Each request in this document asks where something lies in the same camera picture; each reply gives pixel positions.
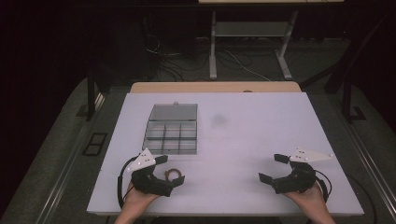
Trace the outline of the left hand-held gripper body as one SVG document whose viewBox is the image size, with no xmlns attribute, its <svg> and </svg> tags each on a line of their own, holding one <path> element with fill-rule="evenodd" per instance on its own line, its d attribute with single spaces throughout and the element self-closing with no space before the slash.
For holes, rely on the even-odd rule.
<svg viewBox="0 0 396 224">
<path fill-rule="evenodd" d="M 155 159 L 146 147 L 127 167 L 127 171 L 131 173 L 131 182 L 141 192 L 169 197 L 174 187 L 170 181 L 154 175 L 158 165 Z"/>
</svg>

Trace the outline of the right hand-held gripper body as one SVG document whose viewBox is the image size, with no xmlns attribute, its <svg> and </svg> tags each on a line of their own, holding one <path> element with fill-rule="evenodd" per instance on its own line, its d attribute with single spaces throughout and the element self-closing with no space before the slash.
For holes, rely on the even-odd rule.
<svg viewBox="0 0 396 224">
<path fill-rule="evenodd" d="M 323 194 L 330 194 L 332 192 L 330 179 L 326 175 L 323 175 L 329 183 L 329 187 L 327 188 L 325 182 L 317 177 L 318 171 L 310 165 L 310 162 L 331 160 L 333 154 L 298 147 L 289 157 L 290 162 L 288 165 L 291 168 L 291 173 L 287 176 L 273 179 L 271 184 L 271 187 L 277 194 L 294 191 L 305 192 L 311 189 L 315 183 L 319 184 Z"/>
</svg>

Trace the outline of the brown tape roll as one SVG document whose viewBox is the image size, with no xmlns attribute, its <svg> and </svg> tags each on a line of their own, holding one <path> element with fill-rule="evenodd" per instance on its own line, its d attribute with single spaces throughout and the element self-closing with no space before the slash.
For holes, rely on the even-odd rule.
<svg viewBox="0 0 396 224">
<path fill-rule="evenodd" d="M 182 177 L 182 173 L 178 169 L 172 168 L 172 169 L 166 170 L 164 172 L 164 176 L 167 181 L 172 181 L 172 180 Z"/>
</svg>

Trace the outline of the clear plastic compartment box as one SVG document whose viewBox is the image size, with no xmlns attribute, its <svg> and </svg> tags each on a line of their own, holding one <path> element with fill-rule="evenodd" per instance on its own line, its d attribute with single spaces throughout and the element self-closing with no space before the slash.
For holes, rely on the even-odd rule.
<svg viewBox="0 0 396 224">
<path fill-rule="evenodd" d="M 150 112 L 143 149 L 153 155 L 197 153 L 198 104 L 156 104 Z"/>
</svg>

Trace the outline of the person's left hand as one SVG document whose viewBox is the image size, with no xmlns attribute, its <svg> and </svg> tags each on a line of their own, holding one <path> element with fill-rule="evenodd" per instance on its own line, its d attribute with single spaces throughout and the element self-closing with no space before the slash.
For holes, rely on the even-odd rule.
<svg viewBox="0 0 396 224">
<path fill-rule="evenodd" d="M 139 217 L 158 198 L 159 195 L 141 192 L 133 184 L 130 184 L 124 197 L 122 211 L 127 215 Z"/>
</svg>

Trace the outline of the person's right hand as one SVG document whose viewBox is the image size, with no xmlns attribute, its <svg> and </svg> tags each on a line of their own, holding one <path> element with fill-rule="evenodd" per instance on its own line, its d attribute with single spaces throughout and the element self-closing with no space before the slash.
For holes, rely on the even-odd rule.
<svg viewBox="0 0 396 224">
<path fill-rule="evenodd" d="M 326 209 L 320 186 L 315 183 L 311 189 L 301 193 L 298 191 L 284 193 L 284 196 L 295 202 L 298 207 L 308 216 L 317 215 Z"/>
</svg>

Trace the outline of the black metal stand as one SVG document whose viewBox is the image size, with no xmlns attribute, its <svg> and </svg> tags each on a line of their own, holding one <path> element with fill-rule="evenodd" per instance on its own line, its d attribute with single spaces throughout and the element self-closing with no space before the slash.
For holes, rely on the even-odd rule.
<svg viewBox="0 0 396 224">
<path fill-rule="evenodd" d="M 361 13 L 352 27 L 351 42 L 341 59 L 301 82 L 300 87 L 326 77 L 325 92 L 342 93 L 342 114 L 349 122 L 363 118 L 352 105 L 352 89 L 356 87 L 385 121 L 396 127 L 396 15 L 391 11 Z"/>
</svg>

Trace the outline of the desk with grey metal legs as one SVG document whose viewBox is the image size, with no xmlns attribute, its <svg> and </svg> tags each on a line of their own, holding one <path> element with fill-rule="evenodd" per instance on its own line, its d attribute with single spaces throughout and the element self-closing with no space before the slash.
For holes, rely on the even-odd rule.
<svg viewBox="0 0 396 224">
<path fill-rule="evenodd" d="M 198 0 L 202 6 L 225 5 L 227 7 L 247 7 L 248 5 L 258 5 L 259 7 L 269 7 L 270 5 L 285 6 L 327 6 L 343 3 L 345 0 Z M 211 12 L 211 35 L 209 59 L 209 78 L 218 78 L 216 38 L 217 37 L 280 37 L 282 46 L 275 51 L 276 59 L 283 77 L 292 80 L 289 66 L 284 58 L 291 35 L 297 21 L 299 9 L 293 9 L 287 21 L 218 21 L 217 9 Z"/>
</svg>

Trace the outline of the black floor frame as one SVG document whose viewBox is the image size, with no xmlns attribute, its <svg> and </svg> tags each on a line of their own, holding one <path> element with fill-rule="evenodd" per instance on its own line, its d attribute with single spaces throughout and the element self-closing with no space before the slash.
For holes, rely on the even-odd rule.
<svg viewBox="0 0 396 224">
<path fill-rule="evenodd" d="M 102 151 L 106 137 L 107 133 L 93 133 L 82 154 L 84 156 L 98 156 Z"/>
</svg>

